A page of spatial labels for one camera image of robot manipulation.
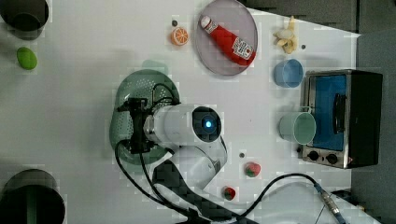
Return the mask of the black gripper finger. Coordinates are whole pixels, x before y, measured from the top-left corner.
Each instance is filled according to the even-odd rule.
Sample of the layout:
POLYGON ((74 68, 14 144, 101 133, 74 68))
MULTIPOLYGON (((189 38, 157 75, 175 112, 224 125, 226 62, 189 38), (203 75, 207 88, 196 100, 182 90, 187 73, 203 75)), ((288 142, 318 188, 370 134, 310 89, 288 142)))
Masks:
POLYGON ((124 111, 129 111, 129 106, 127 105, 121 105, 117 108, 117 112, 124 112, 124 111))

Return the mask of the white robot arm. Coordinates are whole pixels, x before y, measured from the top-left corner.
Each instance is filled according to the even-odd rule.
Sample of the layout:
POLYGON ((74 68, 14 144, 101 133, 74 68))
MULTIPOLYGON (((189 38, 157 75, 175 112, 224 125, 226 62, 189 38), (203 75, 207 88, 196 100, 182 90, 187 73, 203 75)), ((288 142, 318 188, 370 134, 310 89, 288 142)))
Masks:
POLYGON ((185 216, 183 224, 258 224, 205 193, 228 157, 216 110, 163 97, 129 98, 116 112, 132 122, 132 134, 114 146, 117 162, 142 169, 151 199, 185 216))

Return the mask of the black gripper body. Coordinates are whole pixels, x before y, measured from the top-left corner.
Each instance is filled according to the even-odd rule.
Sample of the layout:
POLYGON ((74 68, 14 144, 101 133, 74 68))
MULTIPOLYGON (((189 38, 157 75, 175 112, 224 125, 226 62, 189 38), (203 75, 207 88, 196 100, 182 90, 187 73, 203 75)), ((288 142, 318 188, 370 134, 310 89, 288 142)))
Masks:
POLYGON ((149 111, 146 109, 147 98, 129 98, 128 111, 133 121, 133 134, 130 138, 129 151, 131 154, 150 152, 154 143, 145 134, 144 124, 149 111))

